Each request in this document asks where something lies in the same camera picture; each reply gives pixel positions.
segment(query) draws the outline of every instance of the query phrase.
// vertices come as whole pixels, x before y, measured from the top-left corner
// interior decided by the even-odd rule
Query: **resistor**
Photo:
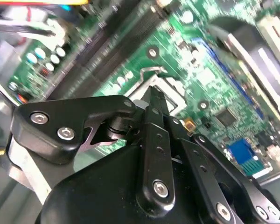
[[[167,32],[169,33],[170,36],[174,36],[175,35],[175,30],[173,27],[169,27]]]

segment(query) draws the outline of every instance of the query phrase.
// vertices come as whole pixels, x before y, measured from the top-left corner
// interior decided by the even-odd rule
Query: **capacitor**
[[[119,85],[123,86],[124,83],[126,83],[126,80],[125,80],[125,78],[123,78],[122,76],[119,76],[119,77],[117,78],[117,82],[119,83]]]
[[[37,57],[34,55],[34,54],[32,54],[32,53],[28,53],[27,55],[26,55],[26,57],[27,57],[27,59],[28,59],[28,61],[30,62],[30,63],[32,63],[32,64],[36,64],[37,63]]]
[[[126,78],[127,79],[131,79],[134,77],[134,74],[132,73],[132,71],[129,71],[128,73],[126,73]]]
[[[56,48],[56,53],[60,57],[64,57],[66,55],[65,50],[60,47]]]
[[[181,19],[182,19],[182,22],[183,22],[183,23],[186,23],[186,24],[191,23],[191,22],[193,22],[193,20],[194,20],[193,13],[192,13],[191,11],[185,11],[185,12],[182,14]]]
[[[14,83],[14,82],[10,82],[9,84],[8,84],[8,87],[9,87],[9,89],[11,90],[11,91],[17,91],[18,90],[18,85],[16,84],[16,83]]]
[[[114,92],[118,93],[121,90],[121,87],[118,84],[113,84],[112,89]]]
[[[39,57],[39,58],[41,58],[41,59],[45,59],[45,57],[46,57],[46,52],[45,52],[43,49],[41,49],[41,48],[36,48],[36,49],[34,50],[34,52],[35,52],[35,54],[36,54],[37,57]]]
[[[46,65],[46,68],[49,70],[49,71],[54,71],[55,70],[55,67],[54,67],[54,65],[52,65],[51,63],[46,63],[45,64]]]
[[[60,59],[56,55],[51,55],[50,59],[51,59],[51,62],[53,62],[54,64],[59,64],[60,63]]]

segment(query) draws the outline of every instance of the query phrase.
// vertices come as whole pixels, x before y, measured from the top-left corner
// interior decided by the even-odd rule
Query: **black chip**
[[[182,42],[178,45],[178,48],[181,49],[181,50],[188,50],[188,49],[189,49],[189,46],[188,46],[188,44],[187,44],[185,41],[182,41]]]
[[[223,140],[223,142],[228,142],[228,141],[230,141],[230,138],[229,138],[228,136],[226,136],[226,137],[223,138],[222,140]]]
[[[219,8],[224,11],[231,10],[237,3],[241,2],[241,0],[215,0]]]
[[[261,146],[264,146],[265,148],[273,144],[271,137],[268,134],[266,134],[265,131],[259,132],[255,135],[255,137],[258,139],[259,144]]]
[[[225,127],[231,126],[234,122],[237,121],[235,116],[228,110],[225,109],[216,115],[216,118],[221,122]]]

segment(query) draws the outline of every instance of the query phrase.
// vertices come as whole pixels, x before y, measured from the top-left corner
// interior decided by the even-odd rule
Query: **green circuit board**
[[[179,9],[115,70],[94,96],[125,95],[141,80],[142,69],[162,67],[162,72],[154,70],[143,73],[144,82],[158,72],[159,77],[173,78],[182,83],[187,106],[175,116],[181,121],[193,121],[194,128],[189,135],[202,133],[222,150],[240,139],[247,139],[253,147],[258,145],[254,136],[262,131],[270,136],[272,129],[268,117],[275,115],[257,90],[245,89],[245,85],[250,83],[247,78],[249,72],[240,66],[238,59],[217,51],[217,40],[209,35],[207,25],[212,18],[219,15],[237,17],[254,24],[255,19],[265,14],[280,13],[280,1],[275,0],[272,8],[266,10],[261,9],[258,0],[180,0],[180,3]],[[144,3],[134,20],[113,37],[105,52],[110,52],[110,49],[116,46],[117,41],[146,10],[150,10],[150,5]],[[94,33],[98,22],[99,16],[91,16],[77,29],[75,38],[70,42],[72,52],[80,48],[80,43],[86,41],[90,33]],[[27,53],[41,45],[33,42]],[[197,49],[198,59],[195,63],[189,60],[190,48]],[[219,60],[225,62],[228,72],[218,63],[214,53],[219,55]],[[69,61],[70,56],[63,63],[67,64]],[[72,83],[63,98],[71,98],[83,81],[92,75],[98,64],[97,61],[88,64],[88,69],[76,74],[79,79]],[[20,83],[22,89],[38,100],[46,89],[52,86],[54,79],[54,75],[47,79],[40,76],[35,66],[31,66],[31,63],[23,58],[10,81]],[[202,102],[207,102],[207,108],[201,108]],[[108,155],[124,144],[124,141],[118,141],[111,146],[97,147],[97,150]],[[264,167],[252,169],[251,173],[262,168]]]
[[[183,15],[190,11],[194,14],[193,22],[186,24]],[[95,96],[114,95],[127,93],[139,80],[140,70],[154,66],[162,66],[167,73],[159,74],[160,77],[174,77],[183,83],[186,90],[185,99],[187,107],[177,114],[177,118],[185,120],[193,119],[196,130],[209,137],[218,147],[222,144],[229,145],[234,141],[253,136],[262,130],[269,131],[269,124],[264,118],[271,114],[269,108],[261,111],[260,116],[255,107],[250,105],[230,77],[224,73],[217,62],[201,49],[201,61],[198,68],[189,65],[187,52],[180,49],[176,42],[183,39],[187,44],[193,43],[196,38],[202,38],[207,42],[214,42],[204,30],[204,24],[209,18],[220,14],[228,14],[241,17],[243,20],[253,22],[253,18],[259,11],[257,1],[240,1],[229,12],[219,10],[215,1],[182,1],[182,7],[133,54],[129,60],[120,67],[108,82],[95,94]],[[151,58],[148,55],[150,49],[157,49],[158,56]],[[237,72],[237,76],[245,76],[237,60],[230,67]],[[149,79],[155,72],[144,73],[144,79]],[[210,103],[206,110],[199,109],[199,103]],[[216,115],[228,110],[235,118],[232,126],[225,127],[218,121]],[[210,127],[206,128],[201,118],[207,118]]]

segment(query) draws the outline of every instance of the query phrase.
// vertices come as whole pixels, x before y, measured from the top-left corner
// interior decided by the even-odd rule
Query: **mounting hole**
[[[150,45],[147,48],[146,55],[149,59],[155,59],[159,56],[160,50],[156,45]]]
[[[200,168],[203,172],[205,172],[205,173],[207,172],[207,168],[205,168],[205,166],[200,166]]]
[[[233,196],[231,190],[228,188],[228,186],[222,182],[219,182],[219,187],[221,191],[223,192],[224,197],[226,198],[229,205],[233,204]]]
[[[196,150],[194,150],[193,152],[196,156],[200,156],[199,152],[197,152]]]
[[[204,110],[208,109],[209,106],[210,106],[210,102],[208,100],[205,100],[205,99],[200,100],[198,102],[198,105],[197,105],[198,109],[201,110],[201,111],[204,111]]]
[[[134,129],[131,130],[132,135],[137,135],[139,133],[140,133],[140,130],[138,128],[134,128]]]
[[[198,137],[198,139],[199,139],[201,142],[205,143],[205,139],[204,139],[204,137],[199,136],[199,137]]]
[[[131,107],[131,106],[132,106],[132,103],[131,103],[130,101],[126,100],[126,101],[125,101],[125,105],[128,106],[128,107]]]
[[[178,119],[173,118],[172,120],[173,120],[173,122],[176,123],[177,125],[179,124],[179,120],[178,120]]]
[[[152,109],[155,114],[159,114],[159,111],[155,108]]]
[[[164,149],[162,147],[157,147],[159,153],[164,153]]]

